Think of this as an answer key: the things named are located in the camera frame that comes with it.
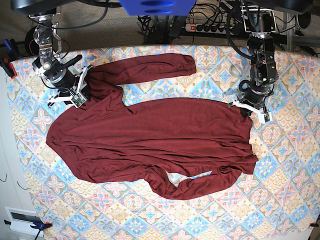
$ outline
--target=electronic equipment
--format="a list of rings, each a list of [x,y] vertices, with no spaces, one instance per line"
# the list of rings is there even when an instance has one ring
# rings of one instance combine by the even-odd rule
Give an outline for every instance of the electronic equipment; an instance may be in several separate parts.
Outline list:
[[[34,31],[34,40],[39,45],[39,57],[34,61],[34,70],[41,77],[43,83],[48,81],[59,91],[58,95],[51,99],[49,105],[59,101],[72,103],[80,107],[89,96],[89,89],[84,81],[88,68],[84,68],[80,76],[71,74],[68,67],[74,65],[81,56],[62,64],[59,59],[61,51],[61,38],[57,34],[59,29],[74,29],[78,27],[59,28],[59,23],[52,24],[52,17],[60,13],[59,6],[72,2],[73,0],[11,0],[11,8],[38,23]],[[104,18],[108,8],[120,7],[119,3],[108,0],[78,0],[82,3],[104,7],[105,11],[97,21],[80,27],[87,27],[99,22]],[[303,14],[313,5],[313,0],[222,0],[220,7],[228,13],[225,26],[214,24],[210,18],[204,25],[187,24],[186,8],[188,11],[195,4],[195,0],[120,0],[121,4],[130,14],[136,14],[140,10],[145,13],[144,17],[138,17],[144,35],[145,44],[170,44],[172,39],[179,37],[182,30],[205,34],[225,31],[226,38],[234,50],[251,62],[250,79],[241,81],[239,84],[240,94],[238,100],[230,103],[230,106],[238,106],[244,116],[252,112],[258,114],[262,123],[272,120],[272,115],[267,111],[266,98],[273,94],[274,85],[279,78],[275,62],[275,45],[272,33],[277,31],[274,10]],[[174,15],[178,10],[181,15]],[[239,32],[244,29],[248,34],[247,50],[250,55],[245,54],[233,43],[231,31]],[[53,51],[53,39],[58,41],[58,50]]]

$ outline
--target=cloth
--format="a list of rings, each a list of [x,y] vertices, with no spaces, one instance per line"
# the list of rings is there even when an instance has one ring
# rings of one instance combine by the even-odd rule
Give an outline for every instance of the cloth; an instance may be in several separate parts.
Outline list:
[[[91,102],[71,107],[51,125],[46,143],[79,179],[92,183],[146,180],[167,199],[188,200],[231,187],[258,161],[249,144],[252,121],[222,102],[169,98],[126,107],[120,84],[196,72],[192,57],[142,56],[91,69]],[[188,177],[175,187],[167,173]]]

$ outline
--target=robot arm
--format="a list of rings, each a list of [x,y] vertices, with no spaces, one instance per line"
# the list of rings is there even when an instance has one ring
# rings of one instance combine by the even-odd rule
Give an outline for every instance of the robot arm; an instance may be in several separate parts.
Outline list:
[[[244,30],[250,33],[247,50],[250,55],[241,52],[233,43],[230,36],[230,20],[236,11],[241,11]],[[239,84],[241,94],[235,105],[245,109],[246,116],[252,112],[260,113],[262,123],[272,119],[267,111],[265,100],[273,93],[274,84],[278,79],[275,62],[275,46],[270,33],[277,30],[274,11],[257,5],[248,5],[245,0],[241,7],[234,7],[229,12],[226,24],[226,36],[230,45],[243,57],[250,60],[250,80],[243,80]]]
[[[59,95],[56,96],[53,102],[68,99],[71,100],[74,106],[79,107],[89,98],[88,91],[86,91],[87,85],[83,81],[84,76],[78,79],[71,74],[65,64],[60,62],[58,53],[61,51],[61,38],[57,35],[59,24],[57,22],[52,24],[52,17],[59,13],[56,7],[72,1],[74,0],[11,0],[11,7],[13,10],[24,15],[33,14],[30,18],[33,18],[34,21],[37,19],[39,22],[39,25],[34,32],[34,40],[39,44],[40,51],[39,57],[34,61],[34,70],[42,80],[49,80],[55,88],[59,89]],[[109,3],[108,0],[105,2],[96,0],[79,1],[105,7],[102,18],[107,13],[107,8],[112,7],[110,4],[119,5],[119,3]],[[246,109],[246,116],[250,115],[252,112],[260,113],[259,119],[261,119],[261,122],[267,122],[271,120],[272,116],[267,111],[265,100],[273,93],[274,84],[279,77],[275,62],[274,41],[270,35],[277,30],[273,9],[294,14],[304,13],[312,7],[313,0],[250,1],[253,3],[247,2],[246,0],[232,1],[233,3],[237,2],[238,6],[235,6],[234,8],[230,7],[230,11],[228,12],[226,36],[229,44],[238,52],[238,54],[249,59],[251,63],[250,79],[243,80],[239,84],[241,94],[238,96],[238,101],[231,105]],[[151,0],[148,1],[148,4],[150,3],[152,5],[153,2],[158,4],[159,1]],[[231,39],[230,21],[231,18],[233,18],[233,14],[242,17],[240,22],[243,23],[244,30],[247,33],[250,33],[250,37],[247,41],[247,50],[250,55],[241,52]],[[168,16],[161,17],[165,18],[160,22],[169,22],[166,20],[168,19]],[[177,20],[177,17],[172,17],[170,19],[173,19],[173,22],[172,24],[167,24],[167,26],[170,26],[171,30],[174,31],[169,31],[168,33],[166,28],[156,27],[156,29],[165,32],[165,34],[162,35],[167,35],[169,37],[172,37],[172,32],[179,35],[179,29],[183,27],[182,22],[184,23],[184,21]],[[56,52],[52,49],[54,38],[57,39],[59,46]],[[77,58],[77,61],[75,60],[76,59],[71,60],[71,63],[75,64],[79,58]]]

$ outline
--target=metal bracket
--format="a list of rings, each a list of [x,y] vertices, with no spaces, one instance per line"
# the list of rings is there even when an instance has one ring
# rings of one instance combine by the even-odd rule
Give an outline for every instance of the metal bracket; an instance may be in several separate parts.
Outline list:
[[[259,10],[259,6],[258,5],[249,5],[247,6],[249,12],[258,12]],[[246,33],[251,33],[251,31],[249,31],[249,27],[246,24],[246,20],[248,19],[248,16],[245,15],[245,13],[247,13],[247,9],[244,5],[244,3],[242,2],[241,4],[241,12],[242,12],[242,18],[243,18],[243,24],[244,24],[244,31]],[[262,12],[267,12],[271,15],[271,17],[273,18],[273,30],[271,31],[271,33],[275,33],[277,32],[277,23],[276,23],[276,17],[275,17],[275,11],[269,8],[260,8],[260,13]]]
[[[273,120],[271,112],[262,113],[260,110],[254,108],[252,106],[249,106],[249,105],[244,104],[244,103],[240,103],[238,100],[233,101],[230,105],[231,106],[236,106],[238,108],[248,109],[251,112],[256,113],[257,116],[258,116],[258,120],[259,120],[259,122],[261,124],[265,124],[267,121],[272,121]]]
[[[55,22],[53,25],[53,27],[58,27],[59,26],[59,23],[58,22]],[[62,51],[62,39],[61,37],[57,34],[57,29],[53,29],[53,36],[55,37],[55,39],[58,40],[58,50],[54,53],[54,56],[58,56],[59,57],[59,53],[61,53]]]
[[[72,88],[72,90],[75,91],[74,95],[53,97],[48,100],[48,104],[53,105],[54,103],[59,103],[59,102],[71,102],[76,108],[79,108],[82,104],[84,104],[88,99],[82,93],[82,89],[84,89],[87,86],[87,83],[85,82],[85,77],[88,73],[88,70],[91,69],[92,67],[93,67],[92,65],[89,65],[88,67],[85,66],[82,69],[82,73],[80,75],[77,86],[73,86]]]

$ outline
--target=table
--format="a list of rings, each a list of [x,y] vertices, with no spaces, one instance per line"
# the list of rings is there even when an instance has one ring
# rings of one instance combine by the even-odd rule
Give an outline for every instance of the table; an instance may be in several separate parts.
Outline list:
[[[88,49],[75,65],[97,66],[163,53],[193,56],[197,73],[123,85],[123,102],[202,98],[231,102],[249,78],[250,63],[231,47],[163,45]],[[14,136],[34,208],[53,223],[45,239],[256,240],[303,232],[320,213],[320,61],[277,51],[279,81],[268,99],[273,121],[253,115],[250,143],[259,158],[254,174],[242,174],[221,192],[192,200],[168,200],[147,182],[89,183],[77,179],[45,141],[52,122],[68,107],[47,107],[54,96],[32,70],[34,58],[13,63],[7,78]],[[170,173],[178,184],[185,176]]]

